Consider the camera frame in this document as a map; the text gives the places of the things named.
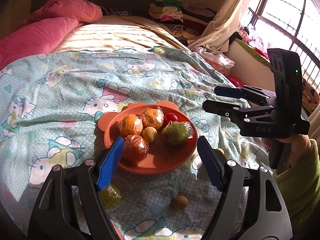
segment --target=green folded cloth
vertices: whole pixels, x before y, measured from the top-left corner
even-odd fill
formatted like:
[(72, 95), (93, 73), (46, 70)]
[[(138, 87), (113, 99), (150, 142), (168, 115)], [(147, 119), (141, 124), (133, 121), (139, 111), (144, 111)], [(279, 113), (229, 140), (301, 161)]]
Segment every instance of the green folded cloth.
[(318, 147), (315, 140), (311, 139), (310, 142), (310, 152), (297, 165), (279, 175), (277, 171), (274, 172), (294, 233), (303, 227), (320, 200)]
[(163, 0), (156, 2), (157, 6), (164, 7), (164, 6), (172, 6), (177, 7), (179, 10), (183, 8), (183, 3), (176, 1), (176, 0)]

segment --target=pink blanket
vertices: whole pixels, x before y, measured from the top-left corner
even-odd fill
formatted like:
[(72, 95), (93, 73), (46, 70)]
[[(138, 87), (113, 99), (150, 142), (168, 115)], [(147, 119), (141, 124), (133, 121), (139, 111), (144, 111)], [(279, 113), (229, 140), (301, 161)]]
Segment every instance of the pink blanket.
[(53, 52), (83, 22), (102, 18), (99, 6), (87, 0), (50, 0), (0, 40), (0, 69), (13, 61)]

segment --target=cherry tomato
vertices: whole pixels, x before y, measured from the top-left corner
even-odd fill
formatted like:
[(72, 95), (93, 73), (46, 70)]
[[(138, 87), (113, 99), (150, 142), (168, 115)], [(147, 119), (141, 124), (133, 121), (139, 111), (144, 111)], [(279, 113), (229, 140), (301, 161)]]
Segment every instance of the cherry tomato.
[(163, 124), (164, 124), (165, 127), (167, 126), (169, 121), (171, 121), (171, 122), (178, 121), (178, 117), (174, 113), (167, 113), (164, 116), (164, 121), (163, 121)]

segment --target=beige bed sheet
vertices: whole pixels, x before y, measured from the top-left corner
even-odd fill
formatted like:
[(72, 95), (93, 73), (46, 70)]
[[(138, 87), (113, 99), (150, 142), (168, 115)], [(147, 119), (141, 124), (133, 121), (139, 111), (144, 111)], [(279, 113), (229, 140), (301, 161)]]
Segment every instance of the beige bed sheet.
[(54, 52), (115, 50), (123, 47), (167, 46), (190, 51), (157, 23), (140, 16), (104, 16), (98, 23), (76, 28)]

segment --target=window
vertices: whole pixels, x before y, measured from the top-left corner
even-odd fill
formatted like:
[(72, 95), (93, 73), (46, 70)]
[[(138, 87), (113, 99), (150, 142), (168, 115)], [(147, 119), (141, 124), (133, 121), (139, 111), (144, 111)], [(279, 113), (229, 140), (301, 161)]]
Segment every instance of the window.
[(310, 0), (250, 0), (241, 25), (267, 35), (275, 48), (299, 54), (303, 77), (320, 91), (320, 14)]

